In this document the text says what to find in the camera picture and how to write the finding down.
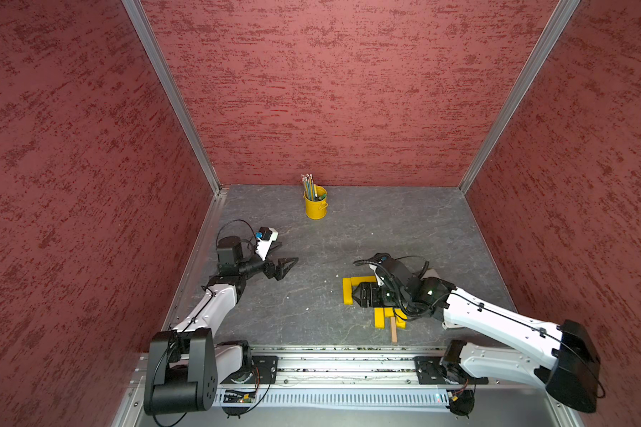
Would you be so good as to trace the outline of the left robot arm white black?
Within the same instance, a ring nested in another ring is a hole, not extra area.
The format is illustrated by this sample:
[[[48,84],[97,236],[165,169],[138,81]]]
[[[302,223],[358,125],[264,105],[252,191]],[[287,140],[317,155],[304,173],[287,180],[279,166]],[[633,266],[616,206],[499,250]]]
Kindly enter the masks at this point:
[[[217,386],[230,379],[237,384],[264,378],[273,382],[252,360],[249,343],[230,341],[216,345],[215,333],[240,301],[247,281],[259,273],[282,280],[297,264],[296,257],[273,261],[278,231],[262,227],[253,241],[236,236],[217,240],[217,273],[204,286],[205,295],[185,320],[151,340],[144,413],[148,416],[206,411],[217,398]]]

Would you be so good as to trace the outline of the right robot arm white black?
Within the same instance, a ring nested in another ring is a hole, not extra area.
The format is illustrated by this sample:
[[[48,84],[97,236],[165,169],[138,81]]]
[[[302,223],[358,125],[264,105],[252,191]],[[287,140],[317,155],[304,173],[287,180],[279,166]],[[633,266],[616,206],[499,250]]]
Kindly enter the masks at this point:
[[[437,276],[433,270],[387,272],[378,263],[366,277],[342,280],[346,305],[374,312],[378,328],[396,330],[407,322],[435,318],[445,329],[469,329],[498,342],[485,347],[452,340],[442,356],[418,357],[422,384],[450,384],[450,412],[467,416],[475,387],[494,378],[534,386],[557,402],[593,414],[605,396],[599,380],[601,360],[585,327],[566,320],[557,325],[528,318],[486,302]]]

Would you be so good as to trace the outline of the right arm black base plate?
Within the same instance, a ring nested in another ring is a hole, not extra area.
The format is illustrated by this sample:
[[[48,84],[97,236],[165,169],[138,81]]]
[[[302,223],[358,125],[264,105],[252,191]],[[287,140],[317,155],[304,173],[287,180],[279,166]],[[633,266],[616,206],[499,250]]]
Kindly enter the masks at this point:
[[[418,356],[413,359],[415,372],[420,385],[463,386],[489,384],[487,377],[474,377],[459,364],[442,361],[442,357]]]

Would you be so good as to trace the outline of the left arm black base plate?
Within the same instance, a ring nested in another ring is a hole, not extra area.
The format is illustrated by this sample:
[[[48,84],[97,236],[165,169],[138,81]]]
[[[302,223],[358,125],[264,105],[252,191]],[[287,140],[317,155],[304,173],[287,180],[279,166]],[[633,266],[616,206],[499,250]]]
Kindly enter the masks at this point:
[[[249,375],[245,384],[275,384],[278,373],[278,356],[252,356],[246,364],[246,373]]]

